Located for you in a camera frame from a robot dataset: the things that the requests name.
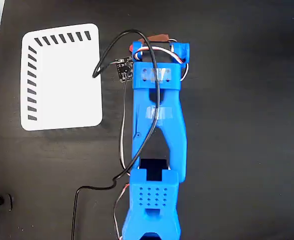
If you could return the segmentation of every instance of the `blue 3d-printed part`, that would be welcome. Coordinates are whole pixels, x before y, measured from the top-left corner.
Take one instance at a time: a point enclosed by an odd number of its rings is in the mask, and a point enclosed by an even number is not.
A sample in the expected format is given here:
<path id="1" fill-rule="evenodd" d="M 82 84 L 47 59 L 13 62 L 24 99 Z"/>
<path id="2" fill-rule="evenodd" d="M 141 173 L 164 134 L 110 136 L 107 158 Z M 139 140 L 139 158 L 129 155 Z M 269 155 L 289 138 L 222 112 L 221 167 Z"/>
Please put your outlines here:
<path id="1" fill-rule="evenodd" d="M 179 183 L 185 180 L 187 138 L 180 105 L 181 69 L 189 63 L 189 44 L 171 43 L 173 51 L 184 60 L 158 63 L 157 76 L 163 100 L 160 103 L 157 127 L 161 129 L 170 151 L 169 168 L 162 170 L 161 180 L 147 180 L 147 169 L 139 168 L 137 159 L 130 176 L 130 209 L 122 229 L 123 240 L 159 237 L 179 240 L 180 225 L 176 210 Z M 133 42 L 134 54 L 141 42 Z M 151 62 L 135 60 L 133 70 L 133 140 L 132 156 L 146 138 L 155 113 L 155 103 L 149 92 L 155 89 L 154 69 Z"/>

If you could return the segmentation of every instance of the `black table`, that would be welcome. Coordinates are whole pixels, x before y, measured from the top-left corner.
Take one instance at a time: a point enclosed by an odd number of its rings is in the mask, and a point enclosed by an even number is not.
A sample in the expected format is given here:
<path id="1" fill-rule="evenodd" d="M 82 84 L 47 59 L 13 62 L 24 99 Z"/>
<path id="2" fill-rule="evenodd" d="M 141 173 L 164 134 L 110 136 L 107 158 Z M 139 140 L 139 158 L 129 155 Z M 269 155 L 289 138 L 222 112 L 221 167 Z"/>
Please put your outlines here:
<path id="1" fill-rule="evenodd" d="M 294 1 L 6 0 L 0 31 L 0 240 L 69 239 L 74 192 L 106 186 L 120 171 L 122 87 L 102 76 L 97 127 L 27 132 L 20 124 L 20 57 L 25 33 L 94 23 L 101 50 L 119 32 L 170 34 L 191 44 L 181 103 L 188 136 L 180 187 L 182 240 L 294 239 Z M 121 40 L 109 59 L 128 55 Z M 132 104 L 132 91 L 127 98 Z M 130 155 L 131 112 L 126 125 Z M 143 152 L 168 157 L 160 131 Z M 112 206 L 121 186 L 79 199 L 77 240 L 115 239 Z M 122 224 L 128 195 L 117 215 Z"/>

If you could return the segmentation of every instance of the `circuit board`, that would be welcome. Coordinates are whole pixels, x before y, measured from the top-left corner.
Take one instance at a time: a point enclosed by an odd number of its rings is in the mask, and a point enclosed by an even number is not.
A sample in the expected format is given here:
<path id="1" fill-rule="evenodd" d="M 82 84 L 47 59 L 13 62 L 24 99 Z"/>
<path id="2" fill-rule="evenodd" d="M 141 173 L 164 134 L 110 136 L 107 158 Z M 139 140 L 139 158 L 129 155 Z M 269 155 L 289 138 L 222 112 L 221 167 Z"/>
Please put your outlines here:
<path id="1" fill-rule="evenodd" d="M 128 57 L 124 57 L 121 59 L 117 60 L 118 63 L 116 63 L 117 65 L 117 70 L 118 70 L 118 74 L 119 74 L 119 79 L 120 82 L 124 82 L 126 79 L 126 75 L 127 72 L 133 68 L 133 61 L 132 61 L 132 57 L 128 56 Z M 129 73 L 128 75 L 128 81 L 131 81 L 133 77 L 133 71 L 131 71 L 131 73 Z"/>

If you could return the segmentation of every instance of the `white square pad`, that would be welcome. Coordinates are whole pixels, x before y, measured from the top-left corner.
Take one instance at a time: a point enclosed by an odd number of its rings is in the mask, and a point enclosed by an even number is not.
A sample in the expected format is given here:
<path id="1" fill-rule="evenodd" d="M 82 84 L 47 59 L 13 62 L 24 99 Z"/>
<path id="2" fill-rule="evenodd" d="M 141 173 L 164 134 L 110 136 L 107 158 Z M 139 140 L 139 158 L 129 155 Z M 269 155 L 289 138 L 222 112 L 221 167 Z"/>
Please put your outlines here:
<path id="1" fill-rule="evenodd" d="M 21 55 L 21 125 L 25 130 L 90 127 L 102 120 L 99 33 L 94 24 L 27 33 Z"/>

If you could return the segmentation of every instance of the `black stripe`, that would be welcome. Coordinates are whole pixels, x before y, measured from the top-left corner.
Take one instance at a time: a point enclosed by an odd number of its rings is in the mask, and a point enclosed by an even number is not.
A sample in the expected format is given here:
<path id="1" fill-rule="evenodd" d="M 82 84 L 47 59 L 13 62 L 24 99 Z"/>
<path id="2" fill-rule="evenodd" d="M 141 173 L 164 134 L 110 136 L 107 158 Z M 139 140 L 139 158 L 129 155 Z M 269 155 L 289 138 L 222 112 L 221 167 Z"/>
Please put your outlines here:
<path id="1" fill-rule="evenodd" d="M 34 65 L 31 64 L 31 63 L 28 63 L 28 67 L 30 67 L 30 68 L 32 68 L 32 69 L 34 69 L 34 70 L 37 70 L 36 66 L 34 66 Z"/>
<path id="2" fill-rule="evenodd" d="M 80 33 L 79 31 L 76 32 L 76 35 L 78 36 L 78 39 L 79 39 L 80 41 L 83 41 L 82 36 L 81 36 L 81 33 Z"/>
<path id="3" fill-rule="evenodd" d="M 72 36 L 72 34 L 71 33 L 67 33 L 67 35 L 68 35 L 68 37 L 70 38 L 70 40 L 71 40 L 71 42 L 73 42 L 74 43 L 74 39 L 73 39 L 73 36 Z"/>
<path id="4" fill-rule="evenodd" d="M 29 76 L 32 76 L 32 77 L 34 77 L 34 78 L 37 78 L 37 76 L 36 76 L 34 73 L 30 72 L 30 71 L 28 71 L 28 75 L 29 75 Z"/>
<path id="5" fill-rule="evenodd" d="M 65 39 L 65 36 L 63 36 L 63 34 L 59 34 L 59 37 L 61 38 L 61 40 L 64 42 L 64 43 L 67 43 L 66 39 Z"/>
<path id="6" fill-rule="evenodd" d="M 35 116 L 31 116 L 31 115 L 28 115 L 28 119 L 29 120 L 34 120 L 34 121 L 38 120 Z"/>
<path id="7" fill-rule="evenodd" d="M 35 82 L 33 82 L 33 81 L 29 80 L 29 79 L 28 79 L 28 84 L 30 84 L 32 86 L 35 86 L 35 87 L 37 86 L 37 84 Z"/>
<path id="8" fill-rule="evenodd" d="M 51 37 L 51 38 L 52 38 L 52 40 L 55 42 L 55 44 L 59 44 L 59 43 L 58 43 L 58 41 L 57 41 L 57 39 L 56 39 L 56 36 L 54 36 L 54 35 L 51 35 L 50 37 Z"/>
<path id="9" fill-rule="evenodd" d="M 87 36 L 87 39 L 88 39 L 88 40 L 91 40 L 91 36 L 90 36 L 89 31 L 85 31 L 85 35 Z"/>
<path id="10" fill-rule="evenodd" d="M 28 93 L 37 95 L 37 93 L 35 91 L 33 91 L 32 89 L 30 89 L 30 88 L 28 88 Z"/>
<path id="11" fill-rule="evenodd" d="M 37 109 L 36 109 L 36 108 L 34 108 L 34 107 L 31 107 L 31 106 L 28 106 L 28 111 L 33 111 L 33 112 L 36 112 L 36 111 L 37 111 Z"/>
<path id="12" fill-rule="evenodd" d="M 43 36 L 42 39 L 46 42 L 46 44 L 51 45 L 46 36 Z"/>
<path id="13" fill-rule="evenodd" d="M 31 98 L 31 97 L 28 97 L 28 102 L 36 104 L 37 100 L 35 100 L 35 99 Z"/>
<path id="14" fill-rule="evenodd" d="M 36 50 L 34 50 L 32 47 L 30 47 L 29 46 L 29 50 L 31 51 L 31 52 L 33 52 L 34 54 L 37 54 L 37 51 Z"/>
<path id="15" fill-rule="evenodd" d="M 30 55 L 30 54 L 28 54 L 28 58 L 30 58 L 31 60 L 37 62 L 37 60 L 32 55 Z"/>
<path id="16" fill-rule="evenodd" d="M 35 38 L 35 40 L 36 40 L 36 42 L 37 42 L 40 46 L 43 46 L 42 43 L 40 42 L 40 40 L 39 40 L 37 37 Z"/>

